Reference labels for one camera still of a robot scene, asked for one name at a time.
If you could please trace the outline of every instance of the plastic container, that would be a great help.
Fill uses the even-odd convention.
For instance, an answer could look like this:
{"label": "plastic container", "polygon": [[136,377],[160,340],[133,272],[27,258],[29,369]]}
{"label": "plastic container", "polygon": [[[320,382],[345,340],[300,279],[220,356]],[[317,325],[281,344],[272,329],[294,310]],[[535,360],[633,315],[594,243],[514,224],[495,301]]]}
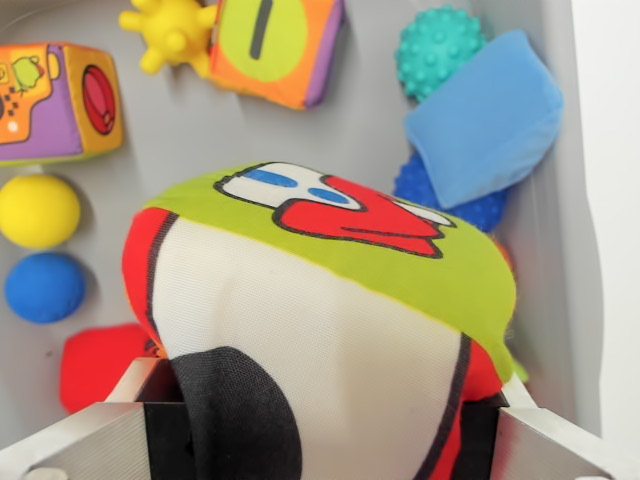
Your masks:
{"label": "plastic container", "polygon": [[[584,185],[571,3],[452,3],[479,16],[489,38],[524,29],[565,93],[562,134],[542,166],[513,193],[500,234],[519,280],[511,343],[531,374],[533,396],[598,433],[602,293]],[[413,107],[396,80],[393,52],[416,9],[440,5],[349,0],[326,100],[301,113],[217,89],[188,68],[145,76],[138,67],[142,40],[118,28],[119,12],[131,8],[125,0],[59,6],[0,0],[1,43],[65,40],[109,51],[126,117],[123,148],[42,168],[80,191],[80,228],[61,250],[87,267],[89,288],[79,312],[54,325],[19,320],[0,302],[0,448],[65,415],[57,376],[66,337],[133,319],[120,252],[130,219],[146,199],[191,176],[257,160],[299,162],[392,191],[410,152],[401,120]],[[3,26],[26,11],[33,14]],[[0,180],[33,170],[38,168],[0,170]],[[1,276],[26,253],[0,239]]]}

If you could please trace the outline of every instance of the white wall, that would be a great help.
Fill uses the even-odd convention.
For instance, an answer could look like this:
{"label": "white wall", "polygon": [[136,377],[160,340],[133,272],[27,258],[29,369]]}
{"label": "white wall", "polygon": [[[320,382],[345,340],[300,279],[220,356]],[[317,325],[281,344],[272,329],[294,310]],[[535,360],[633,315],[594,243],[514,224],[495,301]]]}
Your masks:
{"label": "white wall", "polygon": [[587,192],[604,287],[602,434],[640,452],[640,2],[573,0]]}

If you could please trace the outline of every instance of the red circle print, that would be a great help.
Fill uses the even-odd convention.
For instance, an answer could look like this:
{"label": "red circle print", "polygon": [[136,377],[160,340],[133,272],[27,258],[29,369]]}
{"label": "red circle print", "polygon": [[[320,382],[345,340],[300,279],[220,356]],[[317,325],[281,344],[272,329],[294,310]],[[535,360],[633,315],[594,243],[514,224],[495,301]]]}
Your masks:
{"label": "red circle print", "polygon": [[109,79],[95,65],[89,65],[82,79],[84,108],[93,128],[108,135],[116,123],[116,99]]}

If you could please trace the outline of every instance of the white fabric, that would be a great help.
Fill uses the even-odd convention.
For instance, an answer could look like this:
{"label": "white fabric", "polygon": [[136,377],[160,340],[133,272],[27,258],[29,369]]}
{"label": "white fabric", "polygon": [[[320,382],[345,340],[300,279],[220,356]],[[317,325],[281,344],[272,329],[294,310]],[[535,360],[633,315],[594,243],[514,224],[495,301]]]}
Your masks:
{"label": "white fabric", "polygon": [[277,382],[298,424],[303,480],[406,480],[424,461],[459,332],[292,254],[182,218],[161,246],[153,298],[171,358],[231,346]]}

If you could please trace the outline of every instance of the red fabric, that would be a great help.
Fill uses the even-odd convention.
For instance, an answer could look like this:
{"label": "red fabric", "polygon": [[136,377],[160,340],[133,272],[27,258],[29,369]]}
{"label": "red fabric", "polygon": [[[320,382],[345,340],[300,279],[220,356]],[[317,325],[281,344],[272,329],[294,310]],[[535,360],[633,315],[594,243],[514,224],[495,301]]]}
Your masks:
{"label": "red fabric", "polygon": [[131,308],[157,345],[161,345],[160,338],[148,316],[149,254],[156,236],[170,214],[171,212],[160,208],[147,208],[138,213],[133,219],[122,255],[122,273]]}
{"label": "red fabric", "polygon": [[439,256],[433,239],[441,238],[437,227],[397,205],[390,197],[338,177],[327,185],[356,199],[363,210],[297,200],[277,219],[290,231],[323,238],[340,238],[380,245],[424,256]]}
{"label": "red fabric", "polygon": [[453,429],[442,449],[442,454],[430,479],[446,480],[451,478],[456,458],[460,453],[460,416],[464,402],[475,402],[483,398],[492,397],[499,393],[501,389],[502,382],[493,366],[493,362],[491,362],[491,358],[477,342],[472,340],[469,368],[462,389],[461,402],[457,407]]}
{"label": "red fabric", "polygon": [[69,413],[103,402],[137,357],[154,356],[137,323],[91,328],[67,340],[60,370],[60,401]]}

